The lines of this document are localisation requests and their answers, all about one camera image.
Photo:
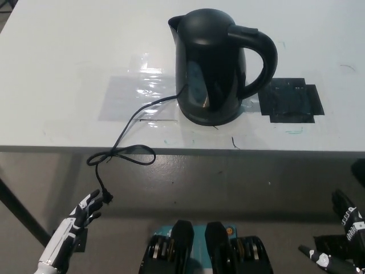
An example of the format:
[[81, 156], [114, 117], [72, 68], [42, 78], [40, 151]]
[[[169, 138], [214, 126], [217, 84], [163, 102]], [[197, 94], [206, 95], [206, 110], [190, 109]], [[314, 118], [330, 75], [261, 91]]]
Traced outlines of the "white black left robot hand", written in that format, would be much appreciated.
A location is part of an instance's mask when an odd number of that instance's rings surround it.
[[38, 260], [36, 273], [66, 273], [70, 258], [85, 228], [101, 216], [103, 206], [100, 191], [88, 194], [63, 219]]

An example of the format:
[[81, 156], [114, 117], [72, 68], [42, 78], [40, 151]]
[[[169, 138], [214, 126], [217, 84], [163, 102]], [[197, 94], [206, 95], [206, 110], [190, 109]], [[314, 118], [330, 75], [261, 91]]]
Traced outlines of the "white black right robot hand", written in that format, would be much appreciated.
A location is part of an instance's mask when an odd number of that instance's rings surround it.
[[344, 234], [316, 236], [316, 248], [300, 245], [298, 250], [327, 273], [364, 273], [364, 217], [341, 190], [331, 200]]

